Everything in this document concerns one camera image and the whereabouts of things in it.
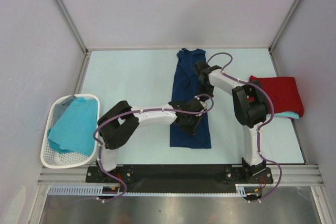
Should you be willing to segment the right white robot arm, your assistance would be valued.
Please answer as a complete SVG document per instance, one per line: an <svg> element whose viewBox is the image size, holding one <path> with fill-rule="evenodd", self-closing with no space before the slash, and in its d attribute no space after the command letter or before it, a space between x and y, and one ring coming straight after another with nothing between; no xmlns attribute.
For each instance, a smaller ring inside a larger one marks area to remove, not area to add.
<svg viewBox="0 0 336 224"><path fill-rule="evenodd" d="M258 81L241 81L225 73L220 66L210 66L198 61L193 67L199 81L201 93L212 95L215 88L233 98L234 115L244 132L244 155L242 176L254 183L266 170L266 161L261 151L261 126L267 119L269 106L267 96Z"/></svg>

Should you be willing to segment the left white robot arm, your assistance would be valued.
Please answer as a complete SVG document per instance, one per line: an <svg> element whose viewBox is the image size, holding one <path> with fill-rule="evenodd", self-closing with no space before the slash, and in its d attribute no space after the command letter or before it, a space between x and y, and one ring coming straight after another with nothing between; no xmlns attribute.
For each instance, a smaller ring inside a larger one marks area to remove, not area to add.
<svg viewBox="0 0 336 224"><path fill-rule="evenodd" d="M200 95L187 102L169 102L160 107L138 108L120 101L97 122L93 137L99 143L98 176L105 182L115 178L118 150L141 127L177 125L190 135L196 133L202 117L212 108Z"/></svg>

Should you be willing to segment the navy blue t shirt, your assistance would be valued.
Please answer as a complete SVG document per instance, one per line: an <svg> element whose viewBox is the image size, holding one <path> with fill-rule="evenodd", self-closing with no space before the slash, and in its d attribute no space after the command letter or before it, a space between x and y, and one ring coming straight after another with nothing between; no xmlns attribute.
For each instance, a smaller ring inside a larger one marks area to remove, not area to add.
<svg viewBox="0 0 336 224"><path fill-rule="evenodd" d="M198 61L205 61L205 54L206 51L202 49L188 50L186 48L177 53L178 61L172 87L173 102L187 102L197 95L199 80L193 66ZM212 148L208 115L204 114L202 116L194 136L189 135L176 124L171 125L170 146L193 149Z"/></svg>

